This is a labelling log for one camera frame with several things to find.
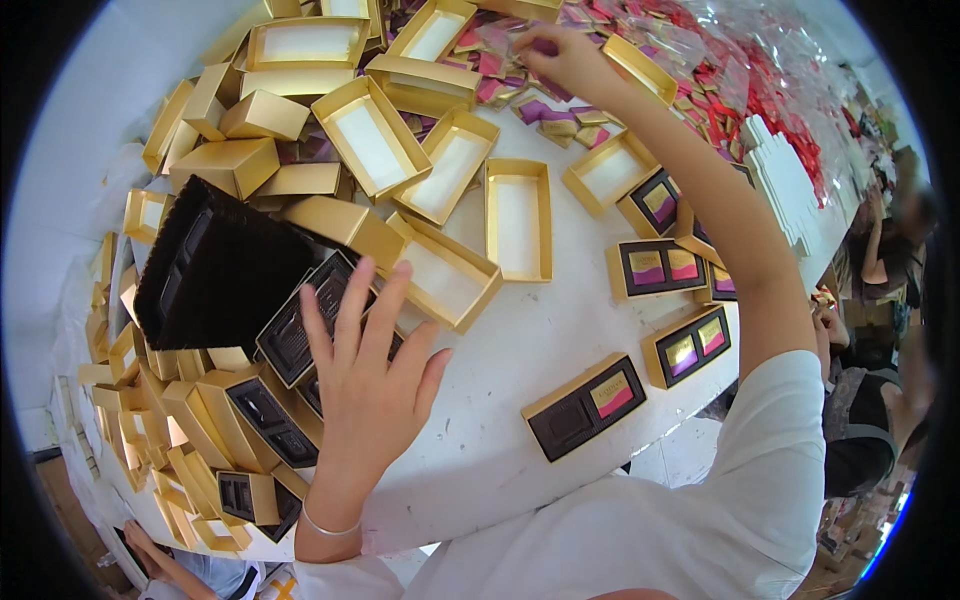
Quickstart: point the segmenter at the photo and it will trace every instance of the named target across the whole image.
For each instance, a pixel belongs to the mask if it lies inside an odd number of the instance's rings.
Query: white table
[[[165,7],[170,12],[189,12],[189,26],[182,27],[184,20],[172,18],[166,11],[158,18],[157,5],[146,7],[133,1],[111,4],[91,28],[95,38],[82,42],[78,51],[81,58],[67,63],[36,135],[59,131],[70,139],[85,140],[96,151],[80,160],[91,169],[99,169],[99,173],[115,149],[129,139],[129,128],[143,132],[149,126],[156,99],[169,91],[168,84],[198,72],[195,65],[191,69],[191,61],[203,50],[204,37],[209,39],[232,19],[222,14],[224,3],[212,0],[200,5],[182,0]],[[229,9],[239,12],[236,7]],[[131,28],[141,39],[152,42],[136,46],[136,52],[146,56],[119,63],[107,60],[130,52]],[[169,43],[160,42],[169,42],[173,36],[178,44],[170,51]],[[90,63],[96,60],[107,60],[106,74],[90,71]],[[145,68],[148,60],[149,69]],[[91,76],[104,80],[92,81]],[[88,89],[96,84],[138,91],[91,94]],[[146,85],[146,91],[138,87],[140,84]],[[84,101],[71,105],[77,94]],[[368,500],[363,524],[369,552],[447,540],[547,504],[624,464],[668,434],[733,382],[738,373],[739,319],[732,305],[728,308],[733,342],[730,351],[669,393],[646,385],[640,339],[677,321],[697,305],[690,301],[689,294],[614,305],[603,250],[636,236],[615,209],[600,219],[590,218],[560,182],[566,166],[586,150],[579,144],[567,150],[555,146],[540,137],[535,126],[524,127],[509,110],[496,114],[480,108],[477,114],[501,127],[492,156],[528,157],[550,165],[554,279],[549,284],[506,284],[467,335],[442,335],[438,348],[452,346],[456,354],[447,368],[430,421],[411,448],[388,469]],[[117,118],[126,122],[113,123]],[[35,176],[21,181],[18,201],[36,198],[38,203],[45,203],[41,208],[48,214],[62,209],[65,214],[53,218],[65,222],[71,211],[76,211],[68,200],[76,199],[78,186],[71,186],[69,180],[57,182],[38,175],[43,170],[44,143],[38,137],[27,157],[24,170]],[[33,152],[37,144],[40,149]],[[79,186],[81,191],[96,192],[89,174],[78,173],[78,177],[87,183]],[[466,194],[446,227],[449,234],[479,252],[483,250],[482,200],[479,190]],[[34,213],[40,210],[22,205]],[[15,219],[14,214],[13,228],[18,225]],[[838,235],[830,224],[835,220],[836,215],[825,212],[825,239],[832,244],[824,248],[827,259],[820,256],[814,261],[811,257],[801,265],[808,286],[811,278],[815,281],[823,271],[842,237],[842,230]],[[90,231],[87,237],[96,237],[92,233],[95,225],[83,220],[80,225],[76,223],[61,228],[86,227]],[[68,245],[48,253],[60,263],[69,263],[72,258]],[[29,255],[18,259],[31,266]],[[44,267],[35,260],[32,266]],[[29,294],[31,290],[20,292]],[[647,401],[597,439],[549,464],[520,416],[520,408],[614,351],[626,351],[633,358]],[[83,485],[93,489],[89,496],[102,513],[103,522],[119,525],[125,517],[125,509],[120,508],[123,503],[112,498],[112,482],[147,532],[157,541],[170,542],[152,497],[153,484],[133,494],[108,447],[98,463],[101,479]],[[252,526],[248,529],[253,543],[240,553],[242,558],[292,559],[292,533],[280,544],[273,544]]]

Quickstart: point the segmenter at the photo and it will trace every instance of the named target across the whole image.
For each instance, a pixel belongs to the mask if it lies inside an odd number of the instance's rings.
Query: person
[[[557,55],[535,50],[538,38],[554,42]],[[445,541],[404,590],[379,559],[360,555],[361,511],[426,423],[452,350],[430,354],[438,325],[427,322],[388,363],[410,280],[405,261],[389,275],[361,335],[374,277],[364,257],[334,331],[325,330],[309,286],[300,293],[325,424],[295,535],[298,583],[311,598],[785,598],[816,551],[824,389],[807,293],[777,220],[735,169],[622,80],[585,36],[537,26],[515,48],[531,71],[616,115],[646,145],[684,191],[735,282],[742,384],[710,473],[676,490],[604,476],[546,507]]]
[[[925,432],[936,391],[921,325],[911,328],[900,352],[901,368],[853,366],[850,336],[839,315],[814,315],[817,351],[827,390],[824,406],[826,497],[871,490],[893,470],[900,454]],[[840,347],[833,355],[830,346]]]
[[[933,192],[928,185],[905,184],[883,217],[880,192],[868,192],[872,223],[869,234],[847,233],[833,257],[833,270],[843,298],[879,300],[906,286],[907,303],[920,306],[924,239],[936,225]]]
[[[124,523],[124,538],[150,577],[140,600],[250,600],[256,594],[260,570],[253,563],[158,546],[134,520]]]

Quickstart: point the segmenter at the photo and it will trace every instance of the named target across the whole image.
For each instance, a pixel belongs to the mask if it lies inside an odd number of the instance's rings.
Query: woman
[[[849,232],[834,256],[843,298],[879,300],[907,286],[907,303],[920,306],[924,239],[936,225],[933,192],[929,186],[901,189],[893,203],[894,216],[884,219],[879,190],[871,188],[870,234]]]
[[[537,39],[556,44],[557,55],[535,50]],[[585,36],[538,26],[515,49],[531,71],[626,123],[683,189],[736,284],[742,385],[713,467],[703,484],[676,490],[603,477],[443,543],[404,590],[376,557],[358,556],[361,511],[426,423],[452,351],[430,355],[439,326],[425,323],[388,363],[410,280],[405,261],[361,335],[374,277],[365,257],[334,331],[324,329],[312,290],[304,286],[300,295],[325,425],[297,525],[299,585],[311,598],[785,598],[816,552],[824,395],[806,292],[777,220],[735,169],[622,80]],[[566,194],[558,200],[573,202]]]
[[[150,577],[140,600],[250,600],[260,583],[253,563],[158,546],[139,523],[124,523],[124,538]]]

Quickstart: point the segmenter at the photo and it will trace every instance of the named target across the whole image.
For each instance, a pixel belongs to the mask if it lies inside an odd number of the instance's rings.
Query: dark shirt
[[[866,374],[850,407],[850,422],[890,431],[880,388],[887,379]],[[890,445],[876,438],[853,438],[827,444],[827,497],[857,495],[876,486],[894,460]]]
[[[852,292],[856,300],[878,300],[905,285],[917,263],[913,242],[903,237],[893,219],[884,219],[880,229],[880,245],[876,259],[883,261],[887,280],[883,283],[864,283],[860,273],[870,245],[870,233],[855,235],[847,241],[852,270]]]

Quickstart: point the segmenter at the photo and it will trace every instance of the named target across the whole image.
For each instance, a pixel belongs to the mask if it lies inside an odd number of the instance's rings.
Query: table
[[[130,87],[147,80],[156,87],[157,80],[171,82],[195,74],[198,71],[191,69],[190,57],[203,49],[204,36],[209,39],[211,33],[223,29],[224,21],[228,22],[221,13],[223,7],[212,2],[169,7],[169,11],[177,7],[191,11],[194,18],[185,29],[179,19],[156,19],[153,9],[141,9],[129,2],[111,6],[115,12],[122,11],[123,22],[132,23],[137,31],[150,31],[151,39],[169,39],[175,32],[178,35],[177,54],[167,55],[157,48],[149,72],[142,68],[144,63],[133,60],[115,67],[118,71],[113,75],[126,78]],[[106,11],[100,18],[115,17]],[[99,21],[91,31],[98,36],[105,56],[122,53],[129,42],[125,38],[128,31],[115,32]],[[195,52],[182,51],[183,46]],[[72,85],[91,85],[86,80],[77,81],[85,68],[89,65],[72,60],[61,79]],[[79,103],[67,121],[71,128],[67,133],[103,141],[102,136],[97,137],[98,126],[118,114],[138,115],[143,129],[149,124],[159,95],[117,96],[116,111],[103,103]],[[56,104],[60,96],[52,97],[54,104],[47,107],[48,112],[62,108]],[[64,94],[63,101],[67,98],[69,95]],[[566,150],[555,146],[539,136],[535,126],[524,127],[509,110],[493,113],[479,108],[476,114],[501,127],[492,156],[533,158],[550,166],[554,279],[549,284],[505,284],[465,336],[441,336],[438,348],[451,346],[456,354],[429,422],[411,448],[387,470],[365,506],[367,552],[384,553],[447,540],[547,504],[626,463],[670,433],[733,382],[738,373],[739,319],[736,305],[730,305],[731,351],[669,393],[646,385],[640,339],[698,306],[687,294],[614,305],[603,250],[636,235],[615,209],[599,219],[590,218],[560,182],[566,166],[586,149],[579,144]],[[56,115],[45,114],[44,118],[55,119]],[[126,123],[120,128],[130,126]],[[110,143],[118,147],[121,139],[118,136]],[[38,168],[37,161],[42,157],[28,156],[25,169],[32,166],[31,160]],[[106,160],[104,155],[101,169],[106,167]],[[842,214],[838,217],[824,212],[824,238],[830,244],[823,248],[822,255],[802,262],[807,287],[819,277],[839,244],[845,228],[839,229],[837,223],[843,219]],[[446,231],[482,252],[483,201],[479,190],[461,200]],[[413,323],[417,312],[412,307],[405,311],[401,324]],[[626,351],[633,358],[648,400],[615,427],[551,465],[527,429],[520,408],[614,351]],[[126,503],[155,540],[170,542],[152,497],[152,484],[133,494],[109,448],[98,457],[98,465],[102,474],[99,480],[75,483],[89,487],[84,496],[90,510],[99,511],[104,524],[118,525],[126,517]],[[308,470],[303,473],[307,478]],[[114,487],[122,500],[113,498]],[[241,558],[293,558],[292,533],[280,544],[273,544],[252,526],[249,529],[253,543],[240,553]]]

